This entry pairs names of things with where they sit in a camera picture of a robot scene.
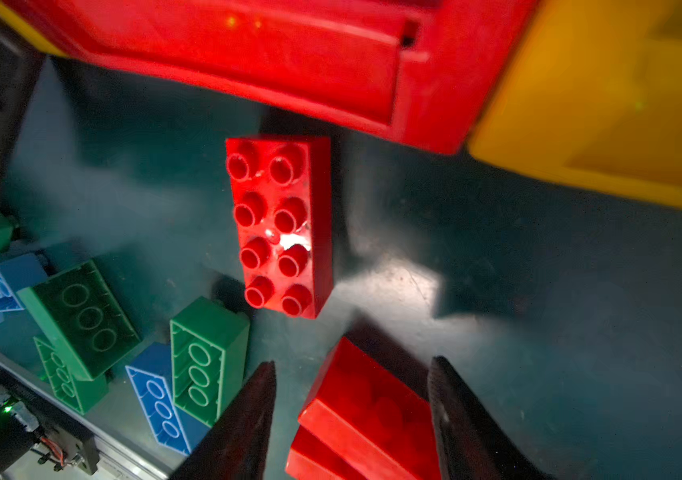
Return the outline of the red lego brick stack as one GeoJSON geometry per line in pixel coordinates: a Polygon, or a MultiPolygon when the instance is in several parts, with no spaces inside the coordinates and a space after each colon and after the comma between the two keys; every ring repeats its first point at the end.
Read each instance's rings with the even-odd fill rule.
{"type": "Polygon", "coordinates": [[[439,479],[428,403],[342,338],[298,415],[294,479],[439,479]]]}

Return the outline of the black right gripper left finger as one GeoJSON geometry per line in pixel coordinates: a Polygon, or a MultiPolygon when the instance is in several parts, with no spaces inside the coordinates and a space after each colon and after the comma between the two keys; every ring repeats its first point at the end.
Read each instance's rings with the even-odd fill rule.
{"type": "Polygon", "coordinates": [[[276,402],[273,361],[261,363],[172,479],[262,479],[276,402]]]}

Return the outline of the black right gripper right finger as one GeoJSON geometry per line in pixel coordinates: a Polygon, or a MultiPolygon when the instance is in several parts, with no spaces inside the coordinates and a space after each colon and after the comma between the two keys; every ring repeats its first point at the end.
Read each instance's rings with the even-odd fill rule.
{"type": "Polygon", "coordinates": [[[443,356],[431,360],[428,399],[443,479],[549,479],[501,430],[443,356]]]}

